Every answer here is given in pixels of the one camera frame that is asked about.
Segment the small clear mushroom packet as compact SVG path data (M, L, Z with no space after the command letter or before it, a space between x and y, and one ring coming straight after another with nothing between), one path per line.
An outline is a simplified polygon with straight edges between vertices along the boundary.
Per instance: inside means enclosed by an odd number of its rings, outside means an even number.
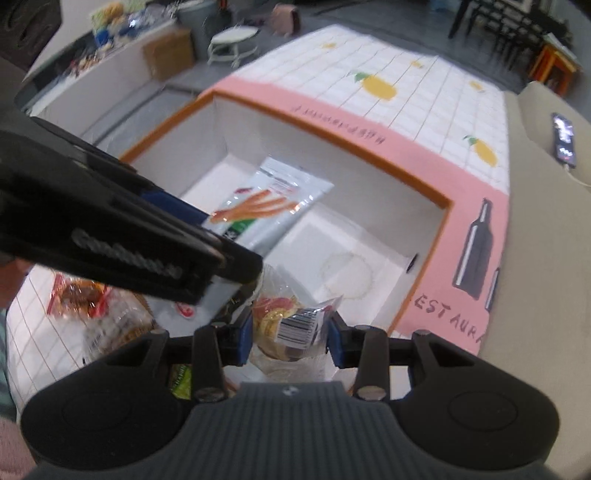
M253 336L267 357L283 362L325 352L328 322L342 297L312 299L287 270L266 265L252 301Z

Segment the white breadstick snack bag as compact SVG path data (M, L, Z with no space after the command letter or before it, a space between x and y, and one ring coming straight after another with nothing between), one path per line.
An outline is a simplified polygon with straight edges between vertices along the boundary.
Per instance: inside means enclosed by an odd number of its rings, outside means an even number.
M267 157L204 228L264 257L332 188L329 180Z

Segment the red braised meat packet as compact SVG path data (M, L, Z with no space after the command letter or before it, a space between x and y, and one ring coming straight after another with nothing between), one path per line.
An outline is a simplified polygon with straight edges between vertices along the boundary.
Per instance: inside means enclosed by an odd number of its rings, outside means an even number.
M54 318L80 320L102 317L107 310L110 288L88 279L57 273L47 305L47 314Z

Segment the green snack packet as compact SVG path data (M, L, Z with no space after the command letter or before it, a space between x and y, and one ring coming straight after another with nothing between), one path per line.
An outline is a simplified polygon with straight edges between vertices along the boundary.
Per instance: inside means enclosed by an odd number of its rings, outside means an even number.
M176 398L181 400L191 398L191 373L190 365L177 364L172 366L169 389Z

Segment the orange cardboard box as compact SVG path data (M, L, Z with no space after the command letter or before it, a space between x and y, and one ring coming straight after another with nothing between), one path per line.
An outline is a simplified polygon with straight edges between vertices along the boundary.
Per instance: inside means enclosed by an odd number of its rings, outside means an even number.
M315 300L342 299L352 324L387 331L404 311L447 221L449 198L391 160L387 135L348 140L310 104L279 110L211 92L122 155L213 227L262 253Z

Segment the white tv cabinet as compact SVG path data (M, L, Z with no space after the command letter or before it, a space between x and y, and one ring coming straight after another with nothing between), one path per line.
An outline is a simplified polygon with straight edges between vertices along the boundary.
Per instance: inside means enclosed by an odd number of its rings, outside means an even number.
M152 79L143 47L184 28L174 19L164 19L146 28L138 18L113 38L113 47L99 62L77 75L65 75L35 92L27 83L16 97L18 107L75 135L86 132L117 103Z

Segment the clear white candy packet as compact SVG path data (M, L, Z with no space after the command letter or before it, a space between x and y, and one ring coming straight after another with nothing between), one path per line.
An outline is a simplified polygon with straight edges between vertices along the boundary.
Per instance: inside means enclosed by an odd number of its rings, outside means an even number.
M120 289L108 289L96 316L86 321L83 336L86 363L93 362L151 331L153 316L140 299Z

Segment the brown cardboard box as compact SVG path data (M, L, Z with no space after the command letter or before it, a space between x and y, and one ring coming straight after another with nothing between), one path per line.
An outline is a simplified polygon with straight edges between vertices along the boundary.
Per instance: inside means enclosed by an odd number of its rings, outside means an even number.
M178 29L142 47L152 79L163 82L194 66L195 55L188 29Z

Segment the white rolling stool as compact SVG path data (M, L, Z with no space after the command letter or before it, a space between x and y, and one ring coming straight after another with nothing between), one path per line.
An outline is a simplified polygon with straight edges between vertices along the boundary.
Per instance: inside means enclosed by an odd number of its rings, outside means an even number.
M259 52L257 35L259 28L252 26L233 26L213 35L207 48L207 64L228 63L238 69L243 60Z

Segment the grey plant pot bin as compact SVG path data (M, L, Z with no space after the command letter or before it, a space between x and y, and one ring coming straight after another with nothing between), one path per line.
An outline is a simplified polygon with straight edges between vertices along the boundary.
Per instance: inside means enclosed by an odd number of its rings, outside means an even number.
M218 11L216 1L185 1L179 4L176 10L178 22L184 28L190 30L195 57L198 61L207 59L207 47L211 42L211 36L205 28L206 20L213 18Z

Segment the beige sofa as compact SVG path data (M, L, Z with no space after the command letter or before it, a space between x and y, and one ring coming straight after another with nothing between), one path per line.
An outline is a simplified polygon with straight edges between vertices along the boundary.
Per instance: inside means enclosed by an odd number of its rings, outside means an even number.
M482 357L545 393L560 431L547 460L590 473L590 125L546 86L505 96L510 218ZM574 127L577 165L554 156L552 114Z

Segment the checkered pink white tablecloth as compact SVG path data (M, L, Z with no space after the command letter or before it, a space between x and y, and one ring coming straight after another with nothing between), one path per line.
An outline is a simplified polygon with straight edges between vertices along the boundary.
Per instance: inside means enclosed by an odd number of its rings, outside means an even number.
M232 73L127 154L207 213L252 196L269 158L332 183L266 258L294 296L480 351L509 218L497 87L329 26Z

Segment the black smartphone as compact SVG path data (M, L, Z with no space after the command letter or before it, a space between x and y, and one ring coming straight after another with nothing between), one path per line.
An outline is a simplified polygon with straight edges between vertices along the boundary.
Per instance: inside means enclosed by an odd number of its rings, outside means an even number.
M577 165L574 148L574 127L570 120L564 116L552 114L555 159L562 165L575 168Z

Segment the orange stool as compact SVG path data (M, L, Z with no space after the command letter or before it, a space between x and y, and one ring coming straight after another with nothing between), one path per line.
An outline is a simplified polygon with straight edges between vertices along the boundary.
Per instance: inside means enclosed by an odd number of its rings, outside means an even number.
M558 96L564 98L580 70L574 60L546 43L530 69L528 78L548 85Z

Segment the dark dining table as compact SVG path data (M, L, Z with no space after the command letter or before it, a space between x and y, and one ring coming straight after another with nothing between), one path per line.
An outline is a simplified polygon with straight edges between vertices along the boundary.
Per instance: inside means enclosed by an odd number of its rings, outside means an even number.
M563 46L572 46L573 34L567 20L558 20L544 9L542 1L461 1L448 38L453 39L465 17L468 37L476 25L494 36L493 53L499 53L508 69L523 54L529 56L527 66L542 52L545 39L553 36Z

